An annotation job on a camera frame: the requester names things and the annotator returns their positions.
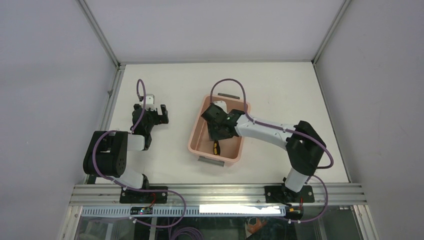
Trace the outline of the yellow black screwdriver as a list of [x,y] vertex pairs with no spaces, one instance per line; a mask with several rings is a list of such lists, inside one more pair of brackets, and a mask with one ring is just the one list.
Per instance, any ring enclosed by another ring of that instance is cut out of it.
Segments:
[[213,143],[213,154],[219,156],[221,154],[221,147],[218,140]]

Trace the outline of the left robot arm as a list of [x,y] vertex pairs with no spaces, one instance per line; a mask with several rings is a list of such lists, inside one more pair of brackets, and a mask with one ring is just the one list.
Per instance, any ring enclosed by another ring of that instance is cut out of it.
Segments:
[[144,109],[142,105],[135,104],[133,108],[135,130],[93,133],[84,156],[83,170],[88,175],[104,177],[125,190],[131,189],[131,197],[138,203],[145,203],[151,196],[149,180],[145,174],[127,166],[127,153],[147,151],[152,142],[153,127],[168,124],[169,117],[164,104],[160,105],[161,113],[154,105]]

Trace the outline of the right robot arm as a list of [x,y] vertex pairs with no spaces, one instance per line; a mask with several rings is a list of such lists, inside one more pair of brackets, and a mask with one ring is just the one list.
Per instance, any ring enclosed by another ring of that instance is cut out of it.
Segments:
[[230,112],[211,103],[200,115],[207,123],[212,140],[235,137],[253,138],[287,152],[291,165],[282,185],[282,196],[294,203],[302,196],[302,188],[318,169],[327,146],[315,129],[306,121],[298,124],[281,124],[253,118],[247,112],[232,109]]

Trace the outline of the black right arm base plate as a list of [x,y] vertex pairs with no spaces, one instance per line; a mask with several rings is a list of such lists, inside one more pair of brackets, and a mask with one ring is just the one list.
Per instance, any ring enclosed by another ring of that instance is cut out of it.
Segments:
[[313,188],[304,185],[299,192],[286,189],[283,185],[264,186],[264,196],[266,203],[295,204],[314,203],[315,196]]

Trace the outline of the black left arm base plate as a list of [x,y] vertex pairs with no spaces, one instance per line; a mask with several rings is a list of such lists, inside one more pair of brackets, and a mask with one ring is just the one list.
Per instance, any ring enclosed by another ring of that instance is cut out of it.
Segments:
[[149,190],[153,192],[139,192],[134,190],[123,188],[119,198],[120,204],[166,204],[168,200],[168,193],[164,190],[168,190],[167,186],[150,186]]

